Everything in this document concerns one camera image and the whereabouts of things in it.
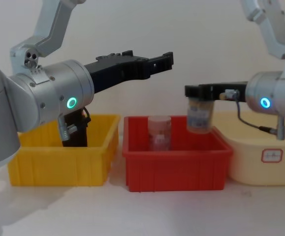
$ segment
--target cream plastic bin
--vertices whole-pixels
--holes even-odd
[[[256,125],[277,125],[276,116],[243,112],[242,118]],[[233,147],[232,179],[250,185],[285,185],[285,141],[243,124],[236,112],[215,113],[213,125]]]

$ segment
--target green led ring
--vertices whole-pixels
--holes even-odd
[[[69,109],[72,109],[75,107],[75,105],[77,105],[77,99],[75,97],[72,97],[70,98],[68,101],[67,101],[67,107]]]

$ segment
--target blue led ring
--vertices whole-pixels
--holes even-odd
[[[271,102],[268,98],[266,97],[263,97],[261,100],[260,100],[260,104],[263,108],[265,109],[268,109],[270,106],[271,106]]]

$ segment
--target bottle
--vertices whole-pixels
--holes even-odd
[[[168,151],[171,146],[171,117],[148,117],[149,150]]]
[[[211,131],[213,101],[199,101],[189,98],[187,112],[187,130],[196,134],[207,134]]]

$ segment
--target jar lid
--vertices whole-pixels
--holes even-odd
[[[165,130],[171,126],[170,116],[148,117],[148,128],[152,130]]]

